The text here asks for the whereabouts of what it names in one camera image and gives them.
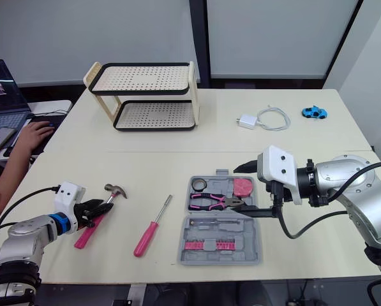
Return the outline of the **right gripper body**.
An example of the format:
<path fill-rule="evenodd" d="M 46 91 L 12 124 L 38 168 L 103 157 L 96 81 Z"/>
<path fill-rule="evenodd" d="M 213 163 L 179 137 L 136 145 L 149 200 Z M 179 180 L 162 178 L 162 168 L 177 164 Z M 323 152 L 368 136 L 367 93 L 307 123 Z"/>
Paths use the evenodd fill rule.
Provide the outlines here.
<path fill-rule="evenodd" d="M 273 205 L 282 205 L 288 190 L 280 182 L 272 180 L 266 184 L 266 191 L 270 194 Z"/>

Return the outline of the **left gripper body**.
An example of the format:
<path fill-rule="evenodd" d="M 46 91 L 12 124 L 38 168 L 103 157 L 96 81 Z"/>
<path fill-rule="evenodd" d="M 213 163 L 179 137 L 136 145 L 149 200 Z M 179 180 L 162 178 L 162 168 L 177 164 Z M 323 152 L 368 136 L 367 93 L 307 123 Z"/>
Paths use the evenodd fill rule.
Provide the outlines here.
<path fill-rule="evenodd" d="M 94 222 L 91 219 L 91 211 L 93 206 L 87 203 L 75 204 L 73 208 L 74 215 L 77 219 L 77 228 L 93 228 Z"/>

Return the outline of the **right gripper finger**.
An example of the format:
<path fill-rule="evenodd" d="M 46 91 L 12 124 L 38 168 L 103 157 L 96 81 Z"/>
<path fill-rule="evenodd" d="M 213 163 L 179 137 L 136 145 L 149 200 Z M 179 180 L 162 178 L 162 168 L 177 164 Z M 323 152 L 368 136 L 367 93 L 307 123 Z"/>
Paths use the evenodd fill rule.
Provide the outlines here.
<path fill-rule="evenodd" d="M 257 160 L 248 161 L 247 163 L 239 165 L 237 168 L 233 170 L 233 172 L 234 173 L 256 173 L 258 169 L 257 164 L 258 164 Z"/>
<path fill-rule="evenodd" d="M 277 218 L 278 213 L 275 208 L 258 208 L 256 206 L 245 205 L 237 209 L 239 214 L 252 218 Z"/>

